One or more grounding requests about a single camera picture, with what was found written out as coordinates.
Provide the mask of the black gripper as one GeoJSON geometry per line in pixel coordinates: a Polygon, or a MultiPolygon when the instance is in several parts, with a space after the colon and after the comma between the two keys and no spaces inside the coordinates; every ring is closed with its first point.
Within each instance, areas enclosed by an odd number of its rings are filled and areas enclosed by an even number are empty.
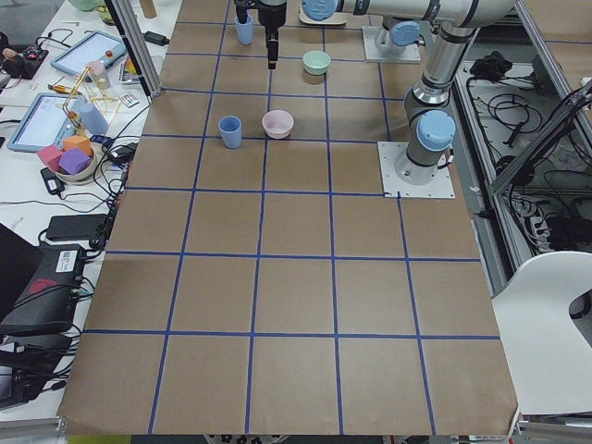
{"type": "Polygon", "coordinates": [[[279,29],[286,22],[286,0],[261,0],[258,2],[258,20],[265,28],[267,64],[270,70],[277,67],[279,50],[279,29]]]}

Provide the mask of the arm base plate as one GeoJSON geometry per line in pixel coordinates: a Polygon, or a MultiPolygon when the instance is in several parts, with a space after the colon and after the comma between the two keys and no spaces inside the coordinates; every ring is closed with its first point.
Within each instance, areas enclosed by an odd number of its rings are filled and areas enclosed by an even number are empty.
{"type": "Polygon", "coordinates": [[[398,46],[391,41],[389,32],[382,26],[364,26],[363,43],[367,62],[419,64],[421,61],[416,43],[398,46]]]}
{"type": "Polygon", "coordinates": [[[444,152],[434,166],[417,166],[407,157],[407,142],[377,144],[383,195],[387,198],[454,199],[444,152]]]}

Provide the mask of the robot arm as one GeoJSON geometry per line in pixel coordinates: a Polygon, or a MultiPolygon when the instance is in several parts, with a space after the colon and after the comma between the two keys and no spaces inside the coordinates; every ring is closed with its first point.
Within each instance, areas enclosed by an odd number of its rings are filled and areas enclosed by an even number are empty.
{"type": "Polygon", "coordinates": [[[302,1],[302,12],[313,21],[329,19],[336,13],[354,16],[378,15],[385,18],[429,21],[439,24],[438,36],[422,78],[405,99],[408,119],[444,107],[450,86],[463,57],[478,30],[502,19],[512,1],[302,1]]]}
{"type": "Polygon", "coordinates": [[[419,37],[420,24],[417,21],[384,16],[376,46],[385,50],[403,48],[417,43],[419,37]]]}

